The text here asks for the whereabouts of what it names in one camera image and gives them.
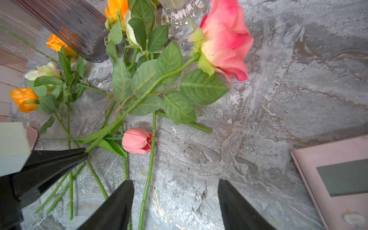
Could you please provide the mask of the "pink rose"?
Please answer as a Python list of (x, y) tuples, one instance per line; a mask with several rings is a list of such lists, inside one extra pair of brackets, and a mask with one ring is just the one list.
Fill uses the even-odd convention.
[(237, 1), (212, 1), (211, 9), (189, 41), (194, 48), (184, 62), (176, 42), (168, 42), (168, 27), (155, 26), (154, 11), (147, 1), (128, 1), (140, 47), (128, 42), (124, 22), (105, 26), (109, 30), (106, 51), (113, 62), (112, 86), (115, 101), (125, 115), (143, 116), (163, 108), (179, 124), (196, 121), (195, 105), (208, 105), (227, 88), (215, 75), (247, 80), (243, 62), (253, 37), (244, 23)]

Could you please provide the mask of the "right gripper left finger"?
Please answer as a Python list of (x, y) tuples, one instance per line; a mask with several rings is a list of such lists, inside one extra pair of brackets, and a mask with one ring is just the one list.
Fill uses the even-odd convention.
[(124, 181), (78, 230), (126, 230), (133, 198), (133, 181)]

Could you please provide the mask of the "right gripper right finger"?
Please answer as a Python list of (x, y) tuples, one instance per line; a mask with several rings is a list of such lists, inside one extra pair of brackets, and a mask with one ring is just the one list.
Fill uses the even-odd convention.
[(228, 180), (219, 180), (218, 198), (226, 230), (275, 230)]

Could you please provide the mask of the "small orange rose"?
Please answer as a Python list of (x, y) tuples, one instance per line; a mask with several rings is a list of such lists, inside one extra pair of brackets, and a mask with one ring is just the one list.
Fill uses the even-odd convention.
[(48, 41), (46, 42), (48, 48), (60, 52), (63, 50), (66, 56), (70, 56), (72, 58), (76, 57), (78, 54), (72, 50), (67, 44), (65, 44), (61, 39), (59, 39), (54, 34), (51, 34)]

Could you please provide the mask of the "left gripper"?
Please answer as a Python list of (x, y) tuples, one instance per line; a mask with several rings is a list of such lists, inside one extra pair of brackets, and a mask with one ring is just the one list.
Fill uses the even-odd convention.
[(67, 172), (87, 160), (85, 150), (32, 150), (23, 170), (2, 176), (1, 230), (21, 230), (21, 207), (37, 201)]

